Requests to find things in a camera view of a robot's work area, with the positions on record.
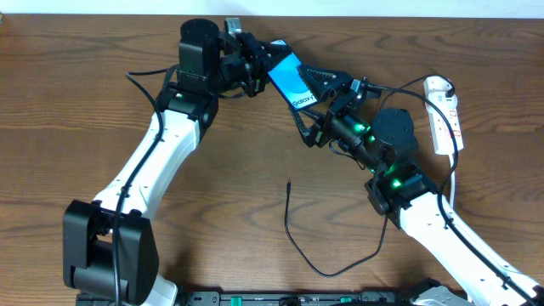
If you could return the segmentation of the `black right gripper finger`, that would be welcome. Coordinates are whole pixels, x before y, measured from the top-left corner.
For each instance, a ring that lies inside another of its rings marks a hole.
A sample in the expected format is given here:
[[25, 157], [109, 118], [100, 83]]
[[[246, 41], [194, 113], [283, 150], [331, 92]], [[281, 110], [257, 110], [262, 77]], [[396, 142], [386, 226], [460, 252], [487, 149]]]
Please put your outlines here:
[[345, 71], [321, 69], [306, 64], [301, 64], [297, 71], [318, 102], [324, 102], [343, 91], [354, 80]]
[[[313, 120], [313, 124], [310, 127], [307, 127], [304, 124], [301, 114]], [[308, 147], [312, 147], [314, 145], [323, 147], [330, 141], [330, 137], [323, 131], [323, 127], [326, 123], [325, 114], [312, 109], [305, 109], [301, 111], [291, 109], [291, 115], [303, 142]]]

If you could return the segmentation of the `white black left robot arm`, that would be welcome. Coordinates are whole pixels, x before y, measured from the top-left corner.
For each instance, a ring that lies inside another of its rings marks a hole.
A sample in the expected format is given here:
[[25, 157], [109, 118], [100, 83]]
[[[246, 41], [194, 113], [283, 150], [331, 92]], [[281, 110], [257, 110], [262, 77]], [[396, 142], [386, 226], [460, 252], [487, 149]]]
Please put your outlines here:
[[79, 305], [174, 305], [178, 286], [159, 273], [152, 223], [168, 186], [212, 125], [221, 99], [263, 92], [269, 71], [289, 54], [205, 19], [180, 28], [178, 63], [163, 70], [150, 126], [116, 177], [92, 201], [63, 216], [63, 280]]

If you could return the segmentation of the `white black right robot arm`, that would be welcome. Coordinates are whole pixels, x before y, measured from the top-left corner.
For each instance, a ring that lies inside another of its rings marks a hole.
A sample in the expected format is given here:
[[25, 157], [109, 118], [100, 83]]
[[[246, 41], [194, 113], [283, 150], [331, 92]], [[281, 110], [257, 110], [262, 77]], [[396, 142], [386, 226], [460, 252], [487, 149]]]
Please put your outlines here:
[[405, 109], [381, 109], [371, 122], [358, 117], [360, 105], [383, 91], [405, 94], [405, 88], [385, 88], [352, 78], [344, 71], [299, 64], [301, 82], [311, 105], [329, 101], [326, 113], [291, 103], [291, 113], [303, 142], [328, 145], [373, 173], [365, 183], [374, 210], [424, 246], [456, 280], [476, 305], [541, 305], [543, 287], [514, 268], [480, 238], [455, 212], [415, 161], [418, 143]]

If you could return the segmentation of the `blue Galaxy smartphone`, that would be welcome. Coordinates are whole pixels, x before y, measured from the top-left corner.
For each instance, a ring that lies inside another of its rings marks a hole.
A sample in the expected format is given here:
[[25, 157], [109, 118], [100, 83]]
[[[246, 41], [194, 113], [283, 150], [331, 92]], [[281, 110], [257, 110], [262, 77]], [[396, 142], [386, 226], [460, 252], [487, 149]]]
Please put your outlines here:
[[270, 64], [268, 71], [270, 81], [288, 105], [296, 111], [318, 103], [298, 74], [298, 67], [301, 64], [302, 61], [292, 51], [279, 64]]

